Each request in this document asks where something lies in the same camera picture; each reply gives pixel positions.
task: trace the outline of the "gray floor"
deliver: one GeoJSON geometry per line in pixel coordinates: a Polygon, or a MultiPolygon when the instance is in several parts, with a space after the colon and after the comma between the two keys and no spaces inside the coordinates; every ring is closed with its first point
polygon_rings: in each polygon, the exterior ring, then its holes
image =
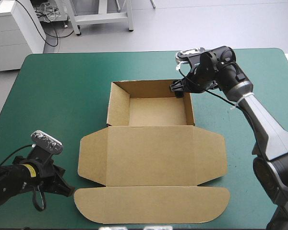
{"type": "MultiPolygon", "coordinates": [[[[73,0],[79,15],[96,13],[96,0],[73,0]]],[[[87,25],[45,53],[181,50],[193,47],[277,47],[288,53],[288,0],[133,0],[134,31],[127,23],[87,25]]],[[[115,12],[115,0],[108,0],[115,12]]],[[[56,24],[60,35],[63,29],[56,24]]],[[[48,32],[51,28],[45,25],[48,32]]],[[[0,111],[18,71],[0,72],[0,111]]]]}

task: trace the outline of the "cardboard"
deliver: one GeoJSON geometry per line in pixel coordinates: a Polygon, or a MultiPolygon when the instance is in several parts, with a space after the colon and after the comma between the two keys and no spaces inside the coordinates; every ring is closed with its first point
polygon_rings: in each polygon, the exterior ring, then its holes
{"type": "Polygon", "coordinates": [[[199,186],[134,186],[78,189],[79,211],[105,224],[203,223],[226,208],[229,191],[199,186]]]}
{"type": "Polygon", "coordinates": [[[176,98],[173,80],[116,81],[111,85],[109,126],[194,125],[191,96],[176,98]]]}
{"type": "Polygon", "coordinates": [[[110,126],[80,144],[78,174],[106,186],[198,185],[226,172],[224,138],[194,126],[110,126]]]}
{"type": "Polygon", "coordinates": [[[202,223],[225,210],[229,191],[198,186],[227,173],[224,138],[194,127],[190,94],[172,80],[111,85],[108,128],[81,139],[78,174],[106,187],[74,200],[100,223],[202,223]]]}

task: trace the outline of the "box flap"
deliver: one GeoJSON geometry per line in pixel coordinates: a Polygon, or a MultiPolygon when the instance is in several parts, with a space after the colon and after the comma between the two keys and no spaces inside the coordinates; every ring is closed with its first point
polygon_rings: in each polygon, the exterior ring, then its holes
{"type": "Polygon", "coordinates": [[[108,128],[83,137],[80,141],[78,174],[106,184],[108,159],[108,128]]]}
{"type": "Polygon", "coordinates": [[[169,86],[173,80],[128,80],[114,83],[130,94],[131,98],[175,97],[169,86]]]}
{"type": "Polygon", "coordinates": [[[129,123],[129,93],[115,83],[111,83],[107,124],[127,126],[129,123]]]}
{"type": "Polygon", "coordinates": [[[197,184],[227,173],[225,139],[221,134],[194,127],[194,144],[197,184]]]}
{"type": "Polygon", "coordinates": [[[79,211],[98,223],[203,223],[217,218],[229,202],[225,188],[134,186],[78,189],[79,211]]]}
{"type": "Polygon", "coordinates": [[[197,185],[193,128],[109,127],[107,186],[197,185]]]}
{"type": "Polygon", "coordinates": [[[198,185],[227,172],[224,138],[193,126],[110,126],[81,140],[78,173],[107,186],[198,185]]]}

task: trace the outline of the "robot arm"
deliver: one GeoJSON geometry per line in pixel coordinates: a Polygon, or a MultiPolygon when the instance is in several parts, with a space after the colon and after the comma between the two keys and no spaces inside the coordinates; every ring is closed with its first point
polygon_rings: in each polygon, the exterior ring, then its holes
{"type": "Polygon", "coordinates": [[[34,207],[43,211],[46,208],[44,192],[71,196],[74,187],[64,181],[65,170],[54,165],[51,158],[62,152],[62,144],[40,130],[35,131],[31,139],[35,144],[27,158],[17,156],[13,165],[0,164],[0,205],[12,196],[32,191],[34,207]],[[36,193],[42,197],[41,206],[36,200],[36,193]]]}
{"type": "Polygon", "coordinates": [[[253,84],[236,63],[234,51],[222,46],[210,51],[194,49],[176,54],[190,72],[170,86],[177,97],[183,92],[202,93],[219,88],[235,102],[254,131],[253,162],[256,177],[272,202],[278,205],[267,229],[288,230],[288,132],[256,99],[253,84]]]}

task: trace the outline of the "table leg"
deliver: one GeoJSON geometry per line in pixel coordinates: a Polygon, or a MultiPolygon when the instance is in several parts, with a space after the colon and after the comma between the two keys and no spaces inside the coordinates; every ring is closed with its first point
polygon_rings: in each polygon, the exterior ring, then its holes
{"type": "Polygon", "coordinates": [[[125,0],[126,7],[127,7],[127,16],[128,16],[128,24],[129,24],[129,31],[133,31],[133,19],[132,19],[132,7],[131,7],[131,0],[125,0]]]}

